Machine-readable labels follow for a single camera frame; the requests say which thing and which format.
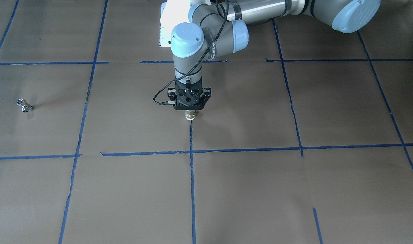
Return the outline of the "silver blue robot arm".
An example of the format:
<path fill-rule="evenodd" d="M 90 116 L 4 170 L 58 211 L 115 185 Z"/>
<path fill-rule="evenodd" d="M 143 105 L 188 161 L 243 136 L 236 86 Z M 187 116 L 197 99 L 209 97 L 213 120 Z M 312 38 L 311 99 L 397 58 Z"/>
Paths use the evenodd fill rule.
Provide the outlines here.
<path fill-rule="evenodd" d="M 197 2 L 170 33 L 175 84 L 200 82 L 202 61 L 243 50 L 248 25 L 286 15 L 308 15 L 342 33 L 353 33 L 376 14 L 380 0 L 226 0 Z"/>

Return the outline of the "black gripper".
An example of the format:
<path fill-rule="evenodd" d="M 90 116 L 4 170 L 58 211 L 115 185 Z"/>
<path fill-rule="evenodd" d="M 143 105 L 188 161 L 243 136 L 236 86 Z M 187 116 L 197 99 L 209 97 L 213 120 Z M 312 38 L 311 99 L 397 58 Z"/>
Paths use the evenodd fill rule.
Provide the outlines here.
<path fill-rule="evenodd" d="M 186 76 L 184 78 L 177 77 L 177 81 L 175 81 L 175 89 L 176 90 L 202 90 L 202 76 L 201 75 L 192 75 Z"/>

